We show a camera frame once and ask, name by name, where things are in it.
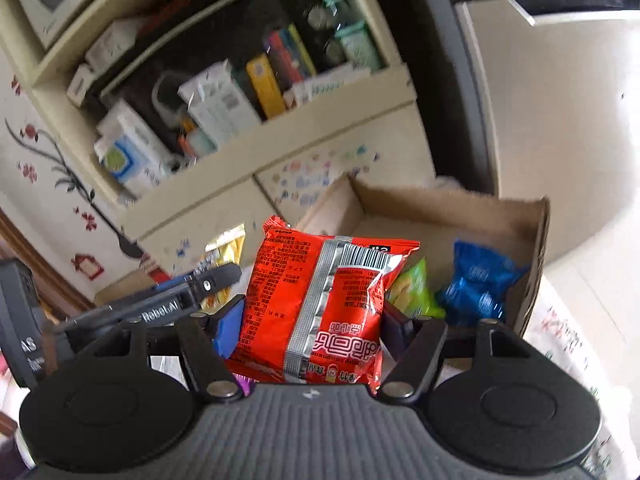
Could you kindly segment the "green America snack pack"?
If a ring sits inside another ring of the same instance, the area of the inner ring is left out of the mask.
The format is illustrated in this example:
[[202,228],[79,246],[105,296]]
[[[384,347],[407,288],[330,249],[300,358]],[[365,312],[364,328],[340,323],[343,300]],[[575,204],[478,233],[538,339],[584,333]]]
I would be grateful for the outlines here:
[[387,293],[387,301],[407,318],[446,318],[427,283],[427,264],[421,258],[402,272]]

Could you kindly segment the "blue foil pack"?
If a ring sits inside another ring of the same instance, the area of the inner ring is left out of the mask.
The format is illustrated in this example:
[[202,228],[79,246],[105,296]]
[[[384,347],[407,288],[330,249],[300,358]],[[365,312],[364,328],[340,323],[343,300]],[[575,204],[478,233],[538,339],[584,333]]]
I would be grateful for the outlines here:
[[508,292],[528,271],[495,249],[457,240],[452,278],[436,300],[450,326],[474,327],[483,318],[503,322]]

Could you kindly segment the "red noodle pack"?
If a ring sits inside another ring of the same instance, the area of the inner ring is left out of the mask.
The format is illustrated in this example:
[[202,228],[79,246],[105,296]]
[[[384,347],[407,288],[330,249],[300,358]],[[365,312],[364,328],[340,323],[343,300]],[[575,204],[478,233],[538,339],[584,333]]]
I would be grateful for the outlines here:
[[265,384],[381,383],[386,292],[416,240],[316,235],[264,224],[232,373]]

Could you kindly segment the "small yellow snack pack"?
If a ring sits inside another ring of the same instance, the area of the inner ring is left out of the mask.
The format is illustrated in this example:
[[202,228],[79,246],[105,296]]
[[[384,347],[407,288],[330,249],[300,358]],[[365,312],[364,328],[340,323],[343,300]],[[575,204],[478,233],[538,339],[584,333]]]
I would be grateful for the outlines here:
[[[245,226],[243,223],[228,229],[213,238],[205,246],[204,255],[198,262],[201,271],[217,270],[228,263],[240,264],[245,242]],[[230,299],[232,286],[239,281],[235,278],[230,285],[218,287],[216,292],[209,292],[201,301],[201,308],[209,314],[216,313]]]

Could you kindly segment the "purple snack pack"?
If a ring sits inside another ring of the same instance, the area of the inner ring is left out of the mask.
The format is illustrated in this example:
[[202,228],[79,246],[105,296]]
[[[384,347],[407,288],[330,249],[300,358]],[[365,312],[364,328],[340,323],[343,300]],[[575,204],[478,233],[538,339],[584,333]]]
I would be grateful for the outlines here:
[[243,396],[249,396],[254,391],[256,385],[254,379],[235,373],[233,373],[233,377],[240,386]]

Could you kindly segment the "red gift box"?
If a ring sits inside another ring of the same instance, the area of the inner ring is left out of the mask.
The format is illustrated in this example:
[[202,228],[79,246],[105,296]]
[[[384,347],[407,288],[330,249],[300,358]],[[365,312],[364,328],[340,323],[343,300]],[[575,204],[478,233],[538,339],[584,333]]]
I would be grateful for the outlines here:
[[171,275],[162,269],[149,255],[144,254],[140,260],[139,268],[155,283],[163,284],[171,279]]

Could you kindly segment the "cardboard milk box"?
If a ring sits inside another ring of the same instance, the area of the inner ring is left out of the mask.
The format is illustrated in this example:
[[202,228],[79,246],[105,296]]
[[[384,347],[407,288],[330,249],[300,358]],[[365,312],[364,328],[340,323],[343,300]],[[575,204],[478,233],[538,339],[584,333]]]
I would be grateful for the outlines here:
[[503,200],[460,188],[381,188],[351,176],[335,180],[297,222],[310,234],[416,240],[408,260],[423,258],[434,292],[454,273],[454,243],[465,240],[500,252],[527,272],[506,296],[506,325],[526,332],[544,270],[551,205]]

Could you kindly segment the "white blue tissue box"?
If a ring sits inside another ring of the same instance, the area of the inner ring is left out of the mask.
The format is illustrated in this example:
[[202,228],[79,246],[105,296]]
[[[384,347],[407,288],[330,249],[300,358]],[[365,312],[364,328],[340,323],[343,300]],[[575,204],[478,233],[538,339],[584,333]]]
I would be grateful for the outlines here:
[[93,145],[102,167],[137,200],[180,167],[181,159],[124,100],[119,100],[96,127]]

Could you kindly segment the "white orange canister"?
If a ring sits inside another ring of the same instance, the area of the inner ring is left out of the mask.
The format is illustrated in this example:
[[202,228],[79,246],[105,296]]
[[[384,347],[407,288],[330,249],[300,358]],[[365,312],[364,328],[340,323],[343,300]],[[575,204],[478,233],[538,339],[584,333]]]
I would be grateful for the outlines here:
[[216,144],[189,117],[180,120],[178,142],[183,153],[192,158],[202,158],[217,151]]

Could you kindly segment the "white flat box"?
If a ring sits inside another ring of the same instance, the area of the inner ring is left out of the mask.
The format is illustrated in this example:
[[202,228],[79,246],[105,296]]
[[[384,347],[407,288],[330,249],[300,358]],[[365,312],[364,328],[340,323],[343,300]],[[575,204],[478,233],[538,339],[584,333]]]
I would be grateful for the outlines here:
[[292,88],[284,92],[283,99],[286,107],[292,110],[302,106],[317,96],[330,93],[338,88],[371,76],[369,67],[356,67],[352,63],[345,63],[328,70],[318,76],[310,77],[302,82],[296,82]]

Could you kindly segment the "white barcode box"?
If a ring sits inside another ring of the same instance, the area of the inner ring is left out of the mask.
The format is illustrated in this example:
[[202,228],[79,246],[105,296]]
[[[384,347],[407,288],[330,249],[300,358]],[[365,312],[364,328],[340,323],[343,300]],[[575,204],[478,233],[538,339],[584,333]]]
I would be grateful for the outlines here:
[[215,63],[184,82],[178,88],[178,96],[217,150],[262,123],[234,80],[228,60]]

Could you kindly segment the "cream sideboard cabinet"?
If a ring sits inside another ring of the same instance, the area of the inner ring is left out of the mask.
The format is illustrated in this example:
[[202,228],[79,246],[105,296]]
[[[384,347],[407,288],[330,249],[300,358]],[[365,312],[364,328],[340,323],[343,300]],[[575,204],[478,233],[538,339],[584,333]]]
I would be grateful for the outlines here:
[[295,160],[325,162],[331,174],[348,172],[383,188],[427,186],[435,170],[416,90],[378,0],[354,0],[371,23],[385,67],[368,78],[250,128],[219,153],[179,172],[149,196],[126,205],[124,189],[98,163],[96,124],[66,98],[70,66],[101,26],[152,0],[96,0],[50,51],[38,44],[18,0],[1,0],[1,50],[18,86],[9,108],[32,104],[81,179],[116,214],[131,236],[164,269],[182,270],[213,236],[242,224],[245,260],[254,257],[262,224],[278,214],[302,218],[302,206],[284,206],[273,177]]

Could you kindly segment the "green glass bottle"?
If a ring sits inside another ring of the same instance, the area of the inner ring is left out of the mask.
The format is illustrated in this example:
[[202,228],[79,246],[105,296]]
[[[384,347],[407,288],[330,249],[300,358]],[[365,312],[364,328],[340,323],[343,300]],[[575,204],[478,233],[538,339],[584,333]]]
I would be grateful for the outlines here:
[[332,16],[334,38],[352,64],[377,72],[384,67],[367,22],[348,0],[322,0]]

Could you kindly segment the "yellow box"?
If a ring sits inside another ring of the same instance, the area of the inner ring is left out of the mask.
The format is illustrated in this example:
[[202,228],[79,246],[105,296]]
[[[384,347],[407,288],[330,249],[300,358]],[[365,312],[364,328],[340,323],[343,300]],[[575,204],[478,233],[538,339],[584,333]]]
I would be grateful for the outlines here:
[[253,58],[245,66],[256,96],[268,119],[278,117],[286,111],[286,105],[265,53]]

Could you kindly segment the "coloured book stack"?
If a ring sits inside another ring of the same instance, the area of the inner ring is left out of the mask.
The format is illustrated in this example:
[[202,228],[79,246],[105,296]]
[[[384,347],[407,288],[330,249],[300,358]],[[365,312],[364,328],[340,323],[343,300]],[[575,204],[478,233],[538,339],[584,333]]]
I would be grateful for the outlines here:
[[281,91],[318,74],[293,23],[265,34],[262,45]]

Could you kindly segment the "wooden door frame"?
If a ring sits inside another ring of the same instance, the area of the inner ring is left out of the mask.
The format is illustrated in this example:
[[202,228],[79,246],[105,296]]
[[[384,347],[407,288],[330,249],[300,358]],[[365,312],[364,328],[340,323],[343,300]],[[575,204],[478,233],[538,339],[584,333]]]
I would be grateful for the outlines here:
[[1,260],[20,259],[32,271],[40,304],[51,321],[62,322],[94,308],[90,300],[50,266],[4,211],[0,226]]

